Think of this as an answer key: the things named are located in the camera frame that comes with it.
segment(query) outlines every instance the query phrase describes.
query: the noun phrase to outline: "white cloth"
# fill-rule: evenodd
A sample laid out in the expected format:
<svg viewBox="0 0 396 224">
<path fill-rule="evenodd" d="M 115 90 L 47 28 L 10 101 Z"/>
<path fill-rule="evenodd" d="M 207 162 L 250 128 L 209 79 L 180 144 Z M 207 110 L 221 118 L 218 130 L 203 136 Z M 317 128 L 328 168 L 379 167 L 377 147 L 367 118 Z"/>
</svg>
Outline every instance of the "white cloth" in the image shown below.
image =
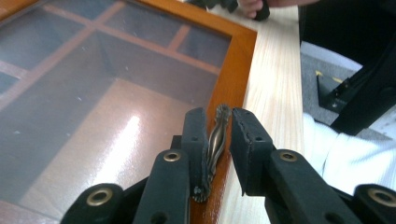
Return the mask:
<svg viewBox="0 0 396 224">
<path fill-rule="evenodd" d="M 396 190 L 396 141 L 336 133 L 304 114 L 304 156 L 329 185 L 350 195 L 361 184 Z"/>
</svg>

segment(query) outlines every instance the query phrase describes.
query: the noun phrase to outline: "wooden frame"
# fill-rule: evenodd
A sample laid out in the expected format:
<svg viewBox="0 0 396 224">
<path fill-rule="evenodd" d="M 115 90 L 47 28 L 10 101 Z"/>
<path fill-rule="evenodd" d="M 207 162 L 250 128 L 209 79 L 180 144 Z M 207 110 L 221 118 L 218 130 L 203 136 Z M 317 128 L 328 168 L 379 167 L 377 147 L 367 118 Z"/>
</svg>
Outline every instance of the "wooden frame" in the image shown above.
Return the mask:
<svg viewBox="0 0 396 224">
<path fill-rule="evenodd" d="M 137 0 L 136 2 L 157 8 L 182 20 L 230 37 L 230 47 L 219 72 L 218 81 L 207 108 L 207 129 L 210 131 L 215 125 L 214 117 L 217 105 L 225 103 L 229 107 L 242 107 L 257 37 L 255 31 L 206 13 L 198 7 L 183 4 L 175 0 Z M 22 87 L 22 89 L 27 89 L 28 87 L 29 85 Z M 0 105 L 0 110 L 7 106 L 8 103 Z M 217 223 L 222 195 L 225 190 L 226 174 L 228 173 L 231 161 L 231 155 L 228 152 L 229 145 L 230 137 L 228 137 L 225 152 L 219 158 L 217 174 L 213 182 L 213 189 L 209 200 L 206 203 L 191 204 L 191 223 Z"/>
</svg>

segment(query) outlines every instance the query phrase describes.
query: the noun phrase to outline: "glass pane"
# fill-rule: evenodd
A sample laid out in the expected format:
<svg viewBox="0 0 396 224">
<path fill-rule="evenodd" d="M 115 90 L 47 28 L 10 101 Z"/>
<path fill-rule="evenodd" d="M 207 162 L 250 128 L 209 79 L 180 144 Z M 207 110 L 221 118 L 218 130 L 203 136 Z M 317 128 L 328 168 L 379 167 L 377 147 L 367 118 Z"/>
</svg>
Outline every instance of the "glass pane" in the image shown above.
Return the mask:
<svg viewBox="0 0 396 224">
<path fill-rule="evenodd" d="M 136 3 L 50 1 L 0 27 L 0 201 L 55 219 L 149 175 L 207 107 L 230 39 Z"/>
</svg>

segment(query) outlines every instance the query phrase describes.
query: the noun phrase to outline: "person's hand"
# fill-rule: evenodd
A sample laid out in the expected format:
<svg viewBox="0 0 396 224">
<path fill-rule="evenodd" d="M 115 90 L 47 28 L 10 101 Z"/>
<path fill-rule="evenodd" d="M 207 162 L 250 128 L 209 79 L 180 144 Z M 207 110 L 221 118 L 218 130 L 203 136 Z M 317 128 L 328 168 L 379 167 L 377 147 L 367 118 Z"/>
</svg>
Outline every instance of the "person's hand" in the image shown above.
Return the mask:
<svg viewBox="0 0 396 224">
<path fill-rule="evenodd" d="M 307 5 L 318 0 L 267 0 L 268 7 L 290 7 Z M 238 0 L 238 5 L 242 8 L 244 15 L 248 18 L 255 18 L 257 11 L 262 9 L 262 0 Z"/>
</svg>

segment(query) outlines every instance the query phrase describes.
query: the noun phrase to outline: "screw hole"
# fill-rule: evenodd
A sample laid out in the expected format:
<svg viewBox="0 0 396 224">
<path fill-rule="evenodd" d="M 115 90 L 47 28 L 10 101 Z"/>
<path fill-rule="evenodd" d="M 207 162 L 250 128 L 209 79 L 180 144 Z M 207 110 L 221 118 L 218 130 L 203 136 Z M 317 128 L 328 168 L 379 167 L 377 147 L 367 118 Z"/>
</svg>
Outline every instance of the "screw hole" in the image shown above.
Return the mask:
<svg viewBox="0 0 396 224">
<path fill-rule="evenodd" d="M 99 206 L 107 203 L 113 196 L 113 191 L 109 188 L 101 188 L 92 192 L 87 198 L 87 204 L 90 206 Z"/>
<path fill-rule="evenodd" d="M 326 213 L 324 215 L 326 220 L 333 224 L 344 224 L 344 220 L 335 213 Z"/>
<path fill-rule="evenodd" d="M 180 160 L 180 154 L 177 152 L 168 152 L 163 156 L 163 159 L 166 161 L 178 161 Z"/>
<path fill-rule="evenodd" d="M 382 189 L 368 189 L 369 196 L 382 205 L 396 207 L 396 196 Z"/>
<path fill-rule="evenodd" d="M 380 198 L 381 200 L 383 200 L 384 202 L 391 202 L 392 198 L 390 198 L 388 195 L 384 194 L 383 192 L 377 192 L 375 194 L 376 197 Z"/>
<path fill-rule="evenodd" d="M 163 224 L 166 223 L 167 216 L 163 212 L 157 212 L 151 216 L 151 223 L 153 224 Z"/>
<path fill-rule="evenodd" d="M 297 161 L 297 157 L 291 152 L 281 152 L 280 159 L 284 161 Z"/>
</svg>

